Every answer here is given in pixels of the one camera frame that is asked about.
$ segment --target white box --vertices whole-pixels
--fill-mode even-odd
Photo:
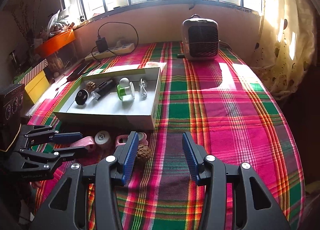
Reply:
[[[79,79],[61,99],[60,103],[53,110],[57,118],[63,122],[98,124],[108,127],[127,128],[131,130],[154,130],[155,118],[159,105],[159,94],[161,87],[160,67],[136,68],[132,66],[116,66],[111,71],[103,74],[85,76]],[[84,89],[89,81],[99,85],[110,78],[116,83],[126,77],[133,82],[135,87],[135,98],[130,95],[124,96],[123,101],[119,100],[116,86],[109,94],[94,99],[91,94],[86,103],[82,106],[77,105],[75,97],[80,89]],[[139,82],[143,78],[147,81],[146,99],[141,98]]]

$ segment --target blue gripper pad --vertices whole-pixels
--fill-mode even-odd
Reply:
[[[131,143],[127,142],[126,144],[130,144],[130,148],[128,150],[128,153],[127,153],[127,156],[124,160],[123,168],[122,168],[123,175],[121,178],[121,182],[123,185],[125,185],[127,180],[130,179],[131,172],[132,172],[133,165],[134,165],[134,161],[137,156],[138,145],[139,145],[138,133],[135,133]]]
[[[195,154],[193,152],[191,143],[186,133],[182,135],[182,147],[183,147],[183,152],[189,167],[191,179],[195,181],[197,185],[199,185],[200,184],[199,165],[196,161]]]
[[[57,133],[51,138],[52,143],[56,144],[71,144],[83,138],[79,132],[75,133]]]

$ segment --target bed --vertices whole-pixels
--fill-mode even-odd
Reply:
[[[180,42],[139,45],[130,55],[104,59],[94,71],[130,64],[142,68],[151,61],[163,63],[156,128],[147,132],[152,157],[144,168],[135,167],[129,183],[117,189],[124,230],[197,229],[204,187],[191,181],[181,144],[185,131],[224,163],[249,162],[278,201],[291,228],[297,229],[304,207],[303,172],[294,139],[276,102],[230,49],[221,47],[216,59],[204,62],[179,59],[181,52]],[[72,84],[66,84],[54,99],[46,99],[29,124],[59,129],[61,122],[52,110]],[[52,148],[46,144],[37,150],[50,152]],[[65,162],[54,179],[41,182],[36,210],[70,164]],[[90,185],[89,193],[92,230],[94,185]],[[232,193],[228,187],[226,229],[231,228],[231,221]]]

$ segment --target window sill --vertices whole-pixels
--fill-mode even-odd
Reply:
[[[117,13],[121,13],[124,11],[128,10],[135,10],[139,8],[144,8],[144,7],[150,7],[150,6],[158,6],[158,5],[170,5],[170,4],[189,4],[190,6],[193,5],[193,0],[160,0],[160,1],[145,1],[137,4],[132,4],[129,6],[123,6],[105,13],[102,13],[100,15],[97,15],[95,17],[92,17],[88,20],[85,20],[84,22],[80,23],[75,29],[78,29],[82,26],[87,25],[90,22],[94,22],[98,19],[111,16]],[[218,2],[218,1],[209,1],[209,0],[201,0],[197,1],[196,4],[204,4],[204,5],[212,5],[212,6],[219,6],[219,7],[225,7],[225,8],[231,8],[234,10],[240,10],[243,12],[251,13],[257,16],[260,16],[260,13],[255,11],[255,10],[250,10],[235,4],[227,3],[227,2]]]

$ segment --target pink toy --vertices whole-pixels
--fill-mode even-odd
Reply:
[[[129,135],[119,135],[116,137],[116,148],[120,145],[124,145],[127,142]],[[138,133],[139,144],[148,146],[147,135],[145,133]]]
[[[70,147],[79,147],[84,146],[88,152],[93,152],[96,149],[96,144],[94,142],[94,138],[91,136],[85,137],[77,142],[71,143]]]
[[[116,148],[120,145],[124,145],[127,142],[129,135],[119,135],[116,137]]]

